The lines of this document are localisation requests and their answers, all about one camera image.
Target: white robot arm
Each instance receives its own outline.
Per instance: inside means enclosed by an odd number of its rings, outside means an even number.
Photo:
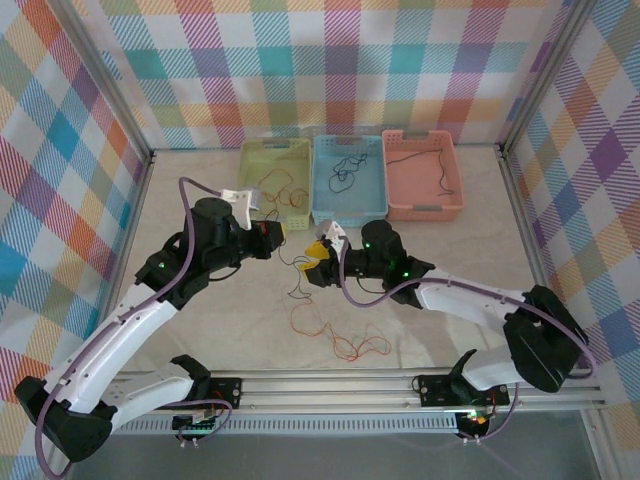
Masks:
[[[184,181],[190,180],[181,179],[182,193]],[[250,221],[258,193],[212,193],[188,212],[184,231],[147,259],[119,306],[76,352],[44,379],[28,376],[16,387],[36,435],[42,431],[72,462],[93,454],[135,417],[211,398],[209,370],[188,355],[125,384],[111,382],[158,328],[209,285],[212,272],[237,271],[247,258],[268,259],[284,241],[280,223]],[[36,439],[36,453],[41,448]]]
[[[506,346],[467,352],[452,369],[446,385],[438,384],[460,405],[482,401],[486,391],[507,383],[524,381],[545,392],[557,392],[581,354],[595,367],[586,335],[546,287],[537,285],[521,292],[457,278],[407,255],[400,236],[384,220],[362,228],[364,248],[360,250],[351,248],[336,222],[323,222],[316,234],[319,240],[306,253],[318,260],[301,266],[310,283],[341,287],[356,307],[370,307],[391,298],[418,309],[451,313],[506,338]],[[346,277],[381,279],[386,294],[373,302],[359,303],[349,294]]]

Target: plaid fabric backdrop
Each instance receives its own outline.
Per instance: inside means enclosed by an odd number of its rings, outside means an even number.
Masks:
[[[640,6],[600,0],[516,149],[553,289],[586,327],[640,468]]]
[[[35,478],[13,394],[94,328],[142,161],[44,0],[0,0],[0,478]]]
[[[176,149],[309,126],[409,125],[494,143],[568,3],[74,1],[150,143]]]

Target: red wire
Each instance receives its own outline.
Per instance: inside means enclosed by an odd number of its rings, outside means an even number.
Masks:
[[[283,172],[287,177],[289,177],[289,181],[277,191],[277,193],[271,194],[269,192],[262,191],[262,183],[273,175],[276,172]],[[283,168],[274,168],[269,173],[267,173],[264,177],[260,179],[258,182],[258,189],[262,191],[262,195],[268,201],[274,204],[274,208],[271,210],[272,212],[275,210],[278,212],[278,203],[283,207],[294,207],[300,208],[304,203],[304,197],[309,196],[309,192],[307,192],[303,188],[296,188],[293,191],[289,191],[289,186],[294,183],[294,179],[289,172],[287,172]]]
[[[383,335],[373,335],[371,337],[367,337],[367,331],[369,329],[369,325],[367,325],[367,327],[365,328],[365,338],[357,346],[352,341],[348,340],[342,335],[337,334],[334,331],[333,325],[331,325],[330,322],[325,322],[322,328],[317,332],[307,332],[305,330],[301,330],[297,328],[293,320],[294,313],[298,308],[305,307],[305,306],[312,307],[316,316],[320,318],[320,313],[318,312],[315,303],[311,298],[307,298],[304,300],[304,303],[300,303],[296,305],[291,310],[289,314],[289,323],[291,325],[291,328],[296,333],[305,335],[307,337],[312,337],[312,338],[322,335],[325,331],[328,331],[331,336],[331,341],[333,343],[333,353],[339,359],[345,360],[351,363],[351,362],[355,362],[356,360],[358,360],[359,358],[361,358],[362,356],[366,355],[369,352],[379,353],[380,355],[383,355],[383,356],[389,355],[391,353],[391,342],[387,340]],[[381,340],[384,343],[384,348],[381,349],[376,347],[373,344],[374,340]],[[347,347],[347,350],[345,350],[340,345],[341,343],[345,344],[345,346]],[[362,347],[364,347],[365,345],[368,345],[371,348],[367,348],[366,350],[362,351]]]

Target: black wire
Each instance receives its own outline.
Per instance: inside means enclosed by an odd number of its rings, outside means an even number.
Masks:
[[[354,166],[355,168],[347,169],[346,168],[347,163],[349,163],[350,166]],[[333,166],[333,175],[329,177],[329,190],[331,190],[333,193],[342,193],[346,190],[349,190],[351,187],[353,187],[353,184],[356,182],[356,176],[354,175],[354,173],[360,170],[361,163],[365,163],[365,164],[367,163],[366,153],[363,153],[362,155],[360,155],[360,158],[345,157],[342,160],[340,160],[338,163],[336,163]],[[331,185],[331,182],[334,178],[337,178],[340,184],[342,184],[343,182],[347,182],[348,185],[340,190],[336,190]]]
[[[222,280],[226,280],[227,278],[231,278],[233,277],[236,273],[238,273],[238,270],[240,270],[240,267],[237,267],[233,272],[231,272],[229,275],[225,275],[224,277],[220,277],[220,278],[209,278],[210,282],[221,282]]]
[[[442,169],[442,175],[440,176],[440,180],[438,180],[438,184],[440,185],[440,188],[443,190],[443,192],[439,193],[438,196],[441,197],[443,195],[454,195],[456,193],[454,190],[451,190],[450,188],[447,188],[442,184],[442,181],[444,180],[444,177],[445,177],[444,164],[442,163],[442,152],[443,151],[444,150],[441,148],[440,150],[425,150],[423,152],[416,152],[416,153],[413,153],[413,154],[409,155],[408,157],[404,157],[404,158],[400,158],[398,160],[393,160],[391,162],[387,162],[387,166],[388,165],[393,165],[394,163],[404,162],[405,160],[409,160],[410,158],[417,157],[418,155],[424,155],[425,153],[436,153],[436,152],[438,152],[438,163],[440,164],[440,168]]]
[[[357,278],[357,277],[356,277],[356,282],[358,282],[358,286],[359,286],[361,289],[363,289],[365,292],[367,292],[367,293],[373,293],[373,294],[376,294],[376,295],[384,295],[385,293],[387,293],[387,292],[374,292],[374,291],[371,291],[371,290],[367,290],[366,288],[364,288],[364,287],[362,286],[362,283],[360,283],[360,279],[359,279],[359,278]]]
[[[271,209],[271,210],[269,211],[269,213],[267,213],[267,214],[264,216],[264,219],[263,219],[263,220],[269,220],[269,217],[270,217],[271,215],[274,215],[274,214],[275,214],[275,216],[276,216],[276,218],[275,218],[275,220],[274,220],[274,221],[275,221],[275,222],[277,222],[277,221],[280,219],[280,211],[278,211],[278,209],[277,209],[277,208],[273,208],[273,209]]]
[[[280,246],[278,247],[278,257],[280,258],[280,261],[284,265],[288,267],[293,266],[296,269],[296,272],[298,272],[298,282],[296,283],[296,286],[293,288],[293,290],[287,292],[287,296],[289,296],[290,298],[293,298],[294,300],[306,300],[307,298],[311,297],[311,293],[305,292],[304,290],[302,290],[302,272],[300,271],[299,268],[297,268],[297,265],[302,263],[309,263],[311,259],[304,255],[298,255],[297,257],[294,257],[294,259],[291,260],[291,262],[285,261],[285,259],[282,258],[282,253],[280,252],[280,249],[286,244],[287,244],[287,239],[285,238],[283,242],[280,244]]]

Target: cable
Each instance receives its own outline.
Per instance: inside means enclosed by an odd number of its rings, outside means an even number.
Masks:
[[[593,356],[593,353],[591,353],[591,350],[589,350],[589,348],[587,347],[587,345],[585,345],[585,343],[575,333],[573,333],[571,330],[569,330],[567,327],[565,327],[562,323],[560,323],[558,320],[553,318],[551,315],[549,315],[546,312],[543,312],[542,310],[540,310],[539,308],[534,307],[533,305],[529,305],[528,303],[522,302],[520,300],[516,300],[515,298],[505,297],[505,296],[503,296],[503,295],[501,295],[499,293],[492,292],[491,290],[487,290],[487,289],[482,288],[482,287],[477,287],[475,285],[471,285],[471,284],[468,284],[468,283],[465,283],[465,282],[461,282],[461,281],[458,281],[458,280],[451,280],[451,279],[448,279],[448,278],[428,278],[428,277],[427,278],[424,278],[424,277],[423,278],[413,278],[411,280],[407,280],[406,282],[402,282],[399,285],[396,285],[391,290],[386,292],[384,295],[381,295],[380,297],[376,298],[372,302],[360,303],[357,300],[354,300],[354,298],[351,296],[351,294],[347,290],[346,276],[345,276],[345,273],[344,273],[345,258],[346,258],[346,255],[347,255],[347,250],[349,249],[349,239],[346,236],[340,236],[339,238],[340,238],[340,240],[344,241],[344,245],[342,246],[342,252],[340,253],[340,265],[339,265],[339,268],[338,268],[339,275],[340,275],[340,286],[342,287],[342,292],[344,293],[344,296],[346,297],[347,301],[349,303],[351,303],[352,305],[354,305],[354,306],[356,306],[358,308],[373,307],[375,305],[378,305],[379,303],[384,302],[386,299],[391,297],[391,295],[395,294],[396,292],[399,292],[403,288],[408,287],[409,285],[415,285],[417,283],[437,283],[437,284],[444,284],[444,285],[447,285],[447,286],[459,287],[459,288],[462,288],[464,290],[469,290],[471,292],[478,293],[480,295],[484,295],[484,296],[489,297],[489,298],[493,298],[495,300],[500,300],[501,302],[505,302],[505,303],[509,303],[511,305],[515,305],[515,306],[517,306],[519,308],[523,308],[523,309],[533,313],[534,315],[539,316],[540,318],[545,320],[547,323],[551,324],[553,327],[555,327],[558,330],[560,330],[560,332],[562,332],[573,343],[575,343],[578,346],[578,348],[582,351],[582,353],[584,354],[586,359],[588,360],[589,365],[590,365],[590,372],[588,372],[585,375],[581,375],[580,378],[588,378],[588,377],[591,377],[591,376],[593,376],[595,374],[595,371],[597,369],[596,359]]]
[[[442,181],[444,180],[445,177],[445,171],[444,171],[444,164],[442,163],[442,153],[444,152],[444,150],[441,148],[439,150],[424,150],[423,152],[417,152],[417,153],[413,153],[411,155],[409,155],[408,157],[404,157],[404,158],[400,158],[398,160],[392,160],[390,162],[387,162],[387,166],[389,165],[393,165],[394,163],[401,163],[404,162],[405,160],[409,160],[410,158],[413,157],[417,157],[418,155],[424,155],[426,153],[437,153],[438,154],[438,163],[440,164],[440,168],[442,169],[442,175],[440,176],[440,180],[438,180],[438,184],[440,185],[440,188],[443,191],[443,193],[439,193],[438,196],[442,197],[443,195],[453,195],[456,192],[454,190],[451,190],[450,188],[447,188],[443,185]]]
[[[298,282],[296,283],[296,286],[293,288],[293,290],[287,292],[287,295],[293,298],[294,300],[306,300],[307,298],[311,297],[311,293],[308,293],[302,290],[302,272],[300,271],[299,268],[297,268],[297,266],[298,264],[309,263],[311,259],[304,255],[298,255],[297,257],[294,257],[294,259],[291,262],[285,261],[284,258],[282,258],[282,252],[280,251],[280,249],[284,247],[286,244],[287,244],[287,239],[285,238],[283,242],[280,244],[280,246],[278,247],[278,257],[280,258],[280,261],[284,265],[286,265],[287,267],[293,266],[296,269],[296,272],[298,273]]]
[[[267,178],[271,177],[271,175],[275,174],[276,172],[283,172],[285,175],[287,175],[289,177],[289,181],[282,187],[280,188],[280,190],[278,190],[275,195],[271,194],[269,192],[265,192],[262,190],[262,183],[267,180]],[[267,173],[264,177],[262,177],[259,181],[258,181],[258,189],[262,192],[262,196],[268,201],[273,203],[273,208],[268,212],[268,213],[263,213],[262,211],[260,211],[260,213],[262,215],[265,215],[265,220],[267,220],[272,214],[275,214],[276,216],[276,222],[278,221],[278,219],[280,218],[280,211],[278,209],[278,202],[280,202],[280,205],[282,205],[283,207],[293,207],[293,208],[300,208],[302,207],[303,203],[304,203],[304,197],[309,197],[309,192],[307,192],[305,189],[303,188],[296,188],[293,191],[289,191],[289,186],[292,185],[295,182],[293,176],[284,168],[274,168],[273,170],[271,170],[269,173]],[[283,200],[282,194],[283,193],[287,193],[289,195],[288,199]]]
[[[165,407],[191,407],[191,406],[194,406],[194,405],[209,405],[209,404],[222,405],[222,406],[226,407],[227,408],[227,416],[222,421],[222,423],[218,426],[218,428],[216,428],[213,432],[207,434],[206,436],[202,437],[198,441],[194,441],[193,442],[193,447],[194,448],[198,448],[198,443],[204,443],[204,442],[207,442],[207,441],[211,440],[215,435],[218,434],[218,432],[220,432],[220,430],[222,430],[224,428],[224,426],[229,422],[229,419],[231,418],[231,414],[233,413],[233,405],[231,405],[226,400],[220,400],[220,399],[217,399],[217,398],[210,398],[208,400],[185,400],[185,401],[182,401],[182,402],[173,402],[173,403],[168,403],[168,404],[165,405]],[[182,436],[182,432],[184,431],[184,429],[185,429],[185,427],[182,427],[182,428],[180,428],[180,430],[178,430],[178,440],[180,440],[180,442],[181,442],[180,446],[182,448],[184,448],[186,445],[189,445],[189,443],[187,443],[187,441]]]
[[[354,362],[356,360],[358,360],[360,357],[362,357],[363,355],[366,355],[369,352],[376,352],[379,353],[381,355],[388,355],[389,353],[391,353],[391,342],[389,342],[389,340],[387,340],[384,335],[382,335],[382,333],[380,333],[380,335],[374,335],[371,337],[367,336],[367,332],[369,329],[370,325],[367,325],[365,327],[365,333],[364,333],[364,338],[362,340],[362,342],[360,342],[359,345],[354,345],[353,342],[351,342],[350,340],[346,339],[345,337],[338,335],[334,330],[333,330],[333,326],[331,325],[331,323],[329,322],[325,322],[322,326],[322,328],[320,330],[318,330],[317,332],[307,332],[305,330],[301,330],[299,328],[296,327],[295,322],[294,322],[294,316],[295,313],[298,311],[298,309],[300,307],[312,307],[313,311],[315,313],[315,315],[317,316],[318,319],[320,319],[320,322],[322,322],[322,316],[320,315],[320,312],[318,311],[318,309],[316,308],[315,302],[313,301],[313,299],[311,298],[312,294],[310,292],[305,292],[304,290],[302,290],[301,288],[301,284],[302,284],[302,272],[300,271],[299,268],[297,268],[298,264],[302,264],[302,263],[309,263],[311,260],[304,256],[304,255],[298,255],[297,257],[294,257],[294,259],[291,262],[287,262],[286,260],[284,260],[282,258],[282,252],[281,252],[281,248],[283,246],[286,245],[286,239],[282,242],[282,244],[280,245],[280,247],[278,247],[278,257],[280,258],[280,261],[287,266],[293,266],[296,269],[296,272],[298,273],[298,281],[296,283],[296,286],[293,288],[293,290],[287,292],[287,296],[294,299],[294,300],[302,300],[302,303],[299,303],[298,305],[296,305],[295,307],[293,307],[291,309],[291,311],[289,312],[289,324],[291,326],[291,329],[296,332],[299,333],[301,335],[305,335],[307,337],[317,337],[322,335],[325,331],[329,332],[329,336],[331,338],[332,344],[333,344],[333,353],[336,357],[338,357],[341,360],[345,360],[347,362]],[[374,340],[381,340],[384,343],[384,348],[378,348],[376,347],[372,342]],[[371,348],[367,348],[366,350],[363,351],[363,347],[365,347],[365,345],[371,347]]]
[[[189,206],[189,199],[187,197],[187,193],[184,189],[184,184],[190,183],[201,190],[204,190],[207,193],[215,195],[217,197],[220,196],[220,192],[216,192],[215,190],[211,190],[208,187],[192,180],[188,177],[180,177],[178,179],[178,190],[180,191],[180,199],[182,200],[182,205],[185,209],[186,213],[186,221],[187,221],[187,238],[188,238],[188,248],[187,248],[187,256],[185,258],[182,267],[178,271],[175,277],[167,283],[163,288],[158,290],[156,293],[151,295],[148,299],[141,302],[136,307],[128,310],[122,315],[118,315],[118,320],[122,323],[126,322],[128,319],[132,318],[134,315],[140,313],[142,310],[150,306],[157,299],[161,298],[165,295],[169,290],[171,290],[187,273],[189,269],[189,265],[191,264],[191,260],[193,260],[193,252],[195,251],[195,227],[193,224],[193,216],[191,215],[191,207]],[[36,432],[35,432],[35,449],[36,449],[36,457],[38,459],[38,464],[44,474],[49,478],[49,480],[62,480],[64,476],[69,473],[69,469],[71,468],[71,462],[69,462],[63,469],[60,474],[56,474],[53,470],[51,470],[50,465],[47,463],[47,459],[44,454],[44,447],[42,445],[42,437],[44,435],[44,421],[53,404],[53,401],[62,390],[63,386],[66,386],[69,382],[69,377],[73,374],[73,372],[78,368],[80,363],[84,361],[85,358],[94,350],[96,345],[98,345],[103,338],[105,338],[114,328],[122,325],[122,323],[111,322],[106,325],[102,330],[98,331],[95,334],[95,337],[84,347],[76,356],[76,358],[69,364],[69,367],[65,370],[64,374],[53,388],[51,393],[47,396],[44,404],[42,405],[42,409],[38,414],[38,418],[36,420]]]
[[[240,267],[236,267],[236,269],[231,272],[228,275],[225,275],[224,277],[219,277],[219,278],[209,278],[209,282],[221,282],[222,280],[226,280],[227,278],[231,278],[233,277],[236,273],[238,273],[238,270],[240,270]]]
[[[290,314],[289,314],[289,323],[291,325],[291,328],[294,332],[299,333],[301,335],[305,335],[307,337],[318,337],[320,335],[322,335],[325,331],[329,332],[330,338],[332,340],[332,344],[333,344],[333,354],[338,357],[341,360],[345,360],[349,363],[351,362],[355,362],[356,360],[358,360],[359,358],[363,357],[364,355],[366,355],[369,352],[375,352],[375,353],[379,353],[380,355],[386,356],[389,355],[391,353],[391,342],[389,340],[387,340],[384,336],[382,335],[373,335],[371,337],[367,336],[367,332],[369,331],[369,327],[371,325],[367,325],[364,331],[364,339],[362,340],[362,342],[360,342],[357,346],[350,340],[348,340],[347,338],[343,337],[342,335],[338,335],[334,330],[333,330],[333,325],[331,325],[330,322],[325,322],[324,325],[322,326],[322,328],[320,330],[318,330],[317,332],[307,332],[305,330],[301,330],[298,329],[293,321],[293,317],[294,317],[294,313],[295,311],[300,308],[300,307],[305,307],[305,306],[310,306],[313,308],[313,310],[315,311],[316,315],[318,316],[318,318],[320,318],[320,320],[322,321],[322,318],[320,317],[320,313],[317,311],[317,307],[315,305],[315,303],[313,302],[313,300],[311,299],[311,297],[305,299],[305,303],[300,303],[298,305],[296,305],[295,307],[293,307],[293,309],[291,310]],[[380,349],[378,347],[376,347],[375,345],[373,345],[373,340],[380,340],[384,343],[384,349]],[[346,345],[346,347],[348,347],[348,350],[344,350],[342,347],[342,343],[344,343]],[[365,351],[362,351],[362,348],[368,345],[371,348],[367,348]]]
[[[362,286],[362,283],[360,282],[360,277],[356,278],[356,282],[358,282],[358,286],[367,293],[373,293],[374,295],[383,295],[385,293],[385,292],[375,292],[372,290],[367,290]]]
[[[355,166],[354,169],[347,169],[347,163],[349,163],[350,165]],[[331,175],[331,177],[329,177],[329,190],[331,190],[333,193],[342,193],[346,190],[349,190],[351,187],[353,187],[353,184],[356,182],[356,176],[354,175],[355,172],[357,172],[358,170],[360,170],[360,164],[367,163],[367,154],[363,153],[362,155],[360,155],[360,158],[356,158],[356,157],[345,157],[342,160],[340,160],[338,163],[336,163],[333,166],[333,175]],[[346,187],[340,189],[340,190],[336,190],[335,188],[332,187],[331,183],[332,180],[334,178],[337,178],[338,181],[340,183],[343,182],[348,182],[348,180],[351,180],[351,183],[349,183]]]

